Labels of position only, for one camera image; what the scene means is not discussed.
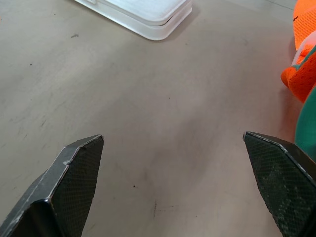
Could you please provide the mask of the white plastic tray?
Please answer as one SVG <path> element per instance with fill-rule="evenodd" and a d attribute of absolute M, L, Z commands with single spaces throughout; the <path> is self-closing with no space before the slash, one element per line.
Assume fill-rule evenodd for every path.
<path fill-rule="evenodd" d="M 166 39 L 193 8 L 193 0 L 74 1 L 153 41 Z"/>

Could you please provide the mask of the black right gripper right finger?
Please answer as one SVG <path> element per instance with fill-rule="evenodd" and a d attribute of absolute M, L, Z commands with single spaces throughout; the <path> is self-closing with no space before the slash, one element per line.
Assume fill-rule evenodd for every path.
<path fill-rule="evenodd" d="M 298 146 L 247 131 L 257 186 L 283 237 L 316 237 L 316 162 Z"/>

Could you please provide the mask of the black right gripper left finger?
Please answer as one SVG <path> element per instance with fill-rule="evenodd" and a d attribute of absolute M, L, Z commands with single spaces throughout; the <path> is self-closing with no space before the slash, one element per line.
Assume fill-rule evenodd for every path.
<path fill-rule="evenodd" d="M 103 146 L 102 135 L 65 146 L 12 208 L 0 226 L 0 237 L 81 237 Z"/>

